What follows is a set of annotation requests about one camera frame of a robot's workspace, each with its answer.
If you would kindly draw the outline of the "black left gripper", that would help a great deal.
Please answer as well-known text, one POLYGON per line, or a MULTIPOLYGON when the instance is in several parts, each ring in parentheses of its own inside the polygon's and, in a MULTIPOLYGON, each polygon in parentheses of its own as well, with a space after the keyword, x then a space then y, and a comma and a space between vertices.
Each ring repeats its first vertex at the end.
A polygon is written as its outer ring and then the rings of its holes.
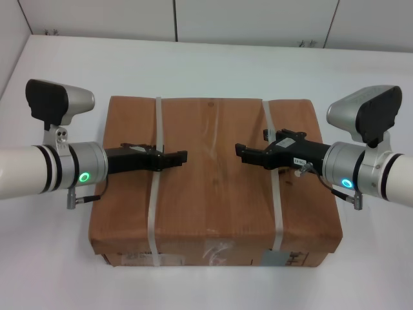
POLYGON ((172 153, 161 153, 151 145, 134 145, 122 143, 118 148, 105 149, 108 161, 108 174, 130 171, 160 172, 180 163, 187 162, 188 152, 181 150, 172 153))

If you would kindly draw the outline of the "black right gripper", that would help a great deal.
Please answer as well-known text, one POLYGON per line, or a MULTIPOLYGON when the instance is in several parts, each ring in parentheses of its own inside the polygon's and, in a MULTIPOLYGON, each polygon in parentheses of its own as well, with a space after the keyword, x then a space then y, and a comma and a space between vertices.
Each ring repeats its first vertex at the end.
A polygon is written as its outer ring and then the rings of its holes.
POLYGON ((305 132, 278 130, 275 133, 276 140, 265 150, 236 143, 236 155, 242 156, 242 163, 264 166, 267 170, 280 167, 300 168, 306 163, 311 163, 318 173, 322 173, 323 162, 330 145, 309 141, 306 135, 305 132))

